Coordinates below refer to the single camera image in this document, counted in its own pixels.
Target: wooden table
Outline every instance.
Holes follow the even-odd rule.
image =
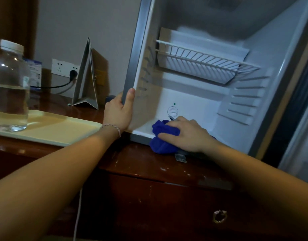
[[[31,93],[30,109],[102,123],[104,110]],[[0,137],[0,179],[57,146]],[[211,161],[158,155],[128,134],[106,152],[83,187],[78,237],[98,240],[290,240],[288,232]],[[72,236],[78,196],[50,228]],[[227,211],[216,224],[213,213]]]

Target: braided bracelet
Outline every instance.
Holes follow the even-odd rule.
[[[121,137],[121,130],[119,129],[119,127],[117,127],[117,126],[114,125],[114,124],[107,123],[107,124],[103,124],[102,127],[100,127],[100,128],[103,128],[103,127],[105,127],[105,126],[112,126],[112,127],[116,128],[117,131],[118,131],[119,137]]]

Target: blue cloth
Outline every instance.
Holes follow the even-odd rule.
[[[155,134],[155,137],[151,140],[149,143],[152,151],[158,154],[169,154],[169,153],[175,153],[179,149],[178,147],[165,142],[161,140],[157,135],[159,133],[168,133],[178,136],[180,134],[180,130],[176,127],[171,127],[166,125],[169,122],[169,120],[157,120],[156,123],[152,125],[153,127],[153,133]]]

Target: person's left arm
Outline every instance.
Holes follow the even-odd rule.
[[[135,90],[105,105],[103,124],[123,132],[132,119]],[[37,240],[78,193],[118,130],[97,133],[42,157],[0,180],[0,240]]]

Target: white wire shelf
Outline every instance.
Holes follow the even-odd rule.
[[[186,73],[217,83],[226,84],[234,77],[244,77],[258,69],[257,66],[183,48],[156,40],[159,44],[157,59],[160,67]]]

